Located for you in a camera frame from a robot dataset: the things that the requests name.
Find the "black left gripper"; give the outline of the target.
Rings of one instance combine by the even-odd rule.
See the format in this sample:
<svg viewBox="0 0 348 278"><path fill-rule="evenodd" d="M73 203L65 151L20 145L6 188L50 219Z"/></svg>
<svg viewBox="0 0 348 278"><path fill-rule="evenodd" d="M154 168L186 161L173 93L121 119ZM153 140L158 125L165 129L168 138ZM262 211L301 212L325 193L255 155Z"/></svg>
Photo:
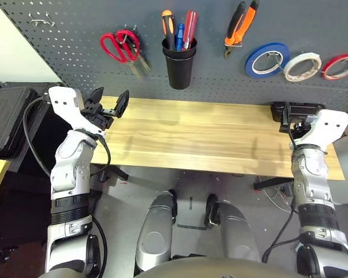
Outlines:
<svg viewBox="0 0 348 278"><path fill-rule="evenodd" d="M104 109L99 103L103 92L104 87L99 87L89 93L89 102L85 103L82 115L98 128L109 129L114 121L113 117L121 118L123 116L129 103L129 90L119 95L114 109Z"/></svg>

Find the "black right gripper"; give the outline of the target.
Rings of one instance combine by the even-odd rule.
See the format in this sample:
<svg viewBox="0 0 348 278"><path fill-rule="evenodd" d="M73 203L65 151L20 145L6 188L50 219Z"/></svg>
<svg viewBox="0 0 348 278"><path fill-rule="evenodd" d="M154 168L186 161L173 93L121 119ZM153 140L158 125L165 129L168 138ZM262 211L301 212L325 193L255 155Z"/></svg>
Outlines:
<svg viewBox="0 0 348 278"><path fill-rule="evenodd" d="M293 125L291 129L291 106L289 102L283 103L280 119L280 133L289 133L292 138L302 138L309 131L309 123L299 122Z"/></svg>

